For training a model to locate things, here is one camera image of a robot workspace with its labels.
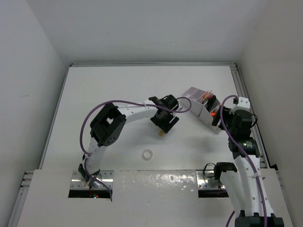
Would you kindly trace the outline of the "clear tape roll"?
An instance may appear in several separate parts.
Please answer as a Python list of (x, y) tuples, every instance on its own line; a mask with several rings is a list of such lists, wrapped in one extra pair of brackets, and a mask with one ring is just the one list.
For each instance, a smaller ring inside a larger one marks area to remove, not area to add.
[(151, 160), (153, 152), (150, 149), (145, 149), (142, 153), (142, 158), (146, 161)]

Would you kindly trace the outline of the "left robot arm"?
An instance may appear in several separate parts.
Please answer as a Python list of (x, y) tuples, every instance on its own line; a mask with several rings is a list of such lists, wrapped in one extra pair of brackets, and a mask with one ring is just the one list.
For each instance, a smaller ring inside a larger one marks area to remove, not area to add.
[(165, 134), (179, 121), (175, 113), (179, 112), (179, 102), (173, 95), (158, 99), (153, 96), (141, 103), (123, 101), (115, 105), (114, 101), (102, 104), (102, 109), (90, 123), (90, 144), (85, 150), (83, 133), (88, 117), (80, 130), (80, 147), (84, 152), (79, 172), (86, 184), (98, 188), (102, 183), (98, 176), (100, 162), (108, 146), (119, 138), (122, 129), (128, 123), (149, 118)]

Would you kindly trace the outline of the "small black scissors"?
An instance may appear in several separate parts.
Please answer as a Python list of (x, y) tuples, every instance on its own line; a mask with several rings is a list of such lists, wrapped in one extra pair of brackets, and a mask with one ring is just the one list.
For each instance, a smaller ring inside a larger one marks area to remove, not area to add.
[(211, 108), (212, 108), (212, 106), (213, 106), (213, 104), (214, 104), (215, 101), (216, 101), (216, 95), (212, 95), (208, 99), (208, 101), (207, 101), (207, 107), (206, 107), (206, 109), (207, 109), (208, 112), (211, 111)]

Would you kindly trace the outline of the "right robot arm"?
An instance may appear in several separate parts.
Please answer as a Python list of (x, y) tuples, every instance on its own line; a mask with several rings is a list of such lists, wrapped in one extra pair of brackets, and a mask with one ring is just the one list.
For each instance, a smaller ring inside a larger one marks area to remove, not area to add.
[(283, 227), (284, 221), (275, 215), (260, 171), (260, 152), (251, 137), (255, 121), (247, 110), (233, 111), (220, 107), (214, 116), (218, 125), (228, 134), (228, 147), (233, 162), (214, 165), (214, 180), (225, 186), (232, 202), (236, 227)]

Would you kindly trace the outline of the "pink pen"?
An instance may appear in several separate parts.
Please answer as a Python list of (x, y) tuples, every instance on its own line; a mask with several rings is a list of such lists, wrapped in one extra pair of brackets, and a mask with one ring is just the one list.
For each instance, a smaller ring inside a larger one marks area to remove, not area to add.
[(202, 99), (202, 101), (201, 101), (202, 104), (207, 100), (208, 96), (209, 96), (208, 93), (205, 94), (205, 96), (203, 97), (203, 99)]

